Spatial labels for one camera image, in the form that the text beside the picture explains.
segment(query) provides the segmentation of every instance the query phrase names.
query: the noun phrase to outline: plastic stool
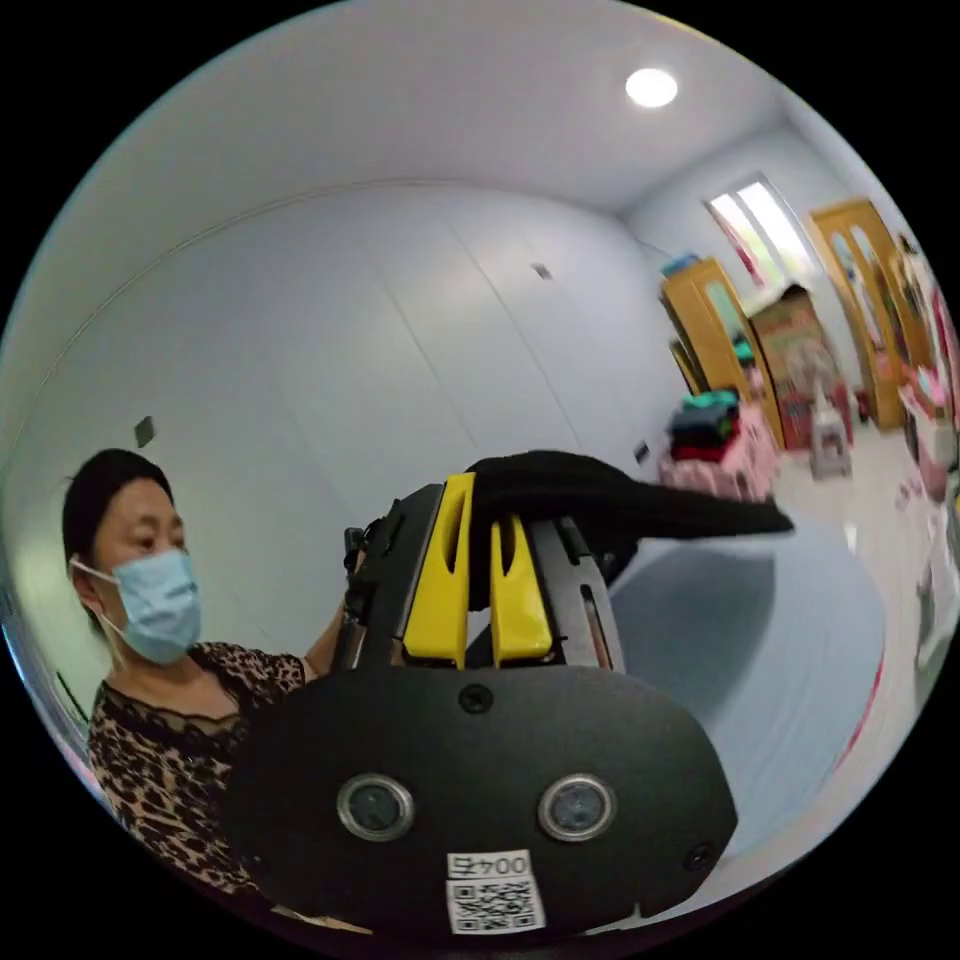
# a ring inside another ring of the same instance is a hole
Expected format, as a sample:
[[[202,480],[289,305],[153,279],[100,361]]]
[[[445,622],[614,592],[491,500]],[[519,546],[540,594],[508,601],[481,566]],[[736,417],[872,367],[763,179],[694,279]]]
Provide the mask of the plastic stool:
[[[850,463],[850,444],[847,428],[836,410],[816,413],[810,436],[810,469],[814,480],[843,474],[853,470]]]

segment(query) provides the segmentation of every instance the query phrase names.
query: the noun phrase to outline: camera lens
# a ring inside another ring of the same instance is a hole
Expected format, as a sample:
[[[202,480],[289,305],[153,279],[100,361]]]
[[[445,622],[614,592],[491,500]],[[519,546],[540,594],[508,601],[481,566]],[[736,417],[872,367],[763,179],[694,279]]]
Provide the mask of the camera lens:
[[[390,777],[362,774],[341,787],[337,814],[340,822],[363,840],[396,840],[413,823],[413,798]]]
[[[589,774],[573,774],[552,784],[540,800],[539,820],[555,840],[592,840],[613,821],[613,791]]]

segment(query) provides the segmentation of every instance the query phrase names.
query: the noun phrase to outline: label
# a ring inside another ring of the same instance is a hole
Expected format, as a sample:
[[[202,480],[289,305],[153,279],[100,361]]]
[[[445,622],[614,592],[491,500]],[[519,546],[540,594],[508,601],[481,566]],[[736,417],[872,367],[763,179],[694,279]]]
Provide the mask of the label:
[[[447,912],[458,934],[541,930],[546,919],[530,851],[447,854]]]

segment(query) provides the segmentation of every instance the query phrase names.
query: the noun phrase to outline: blue face mask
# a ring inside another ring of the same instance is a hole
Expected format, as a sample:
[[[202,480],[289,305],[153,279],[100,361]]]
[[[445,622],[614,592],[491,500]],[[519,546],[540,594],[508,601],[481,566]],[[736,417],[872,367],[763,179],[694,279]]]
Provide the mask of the blue face mask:
[[[127,628],[109,626],[135,653],[157,664],[179,660],[200,637],[200,595],[193,564],[182,550],[141,557],[108,577],[74,560],[75,567],[114,583],[127,611]]]

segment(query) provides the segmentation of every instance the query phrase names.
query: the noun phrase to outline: qr code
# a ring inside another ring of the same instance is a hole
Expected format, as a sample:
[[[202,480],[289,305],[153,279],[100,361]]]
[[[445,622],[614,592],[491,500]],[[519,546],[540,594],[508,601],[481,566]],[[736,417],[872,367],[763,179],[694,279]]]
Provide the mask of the qr code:
[[[532,876],[447,883],[454,933],[518,933],[544,926],[543,906]]]

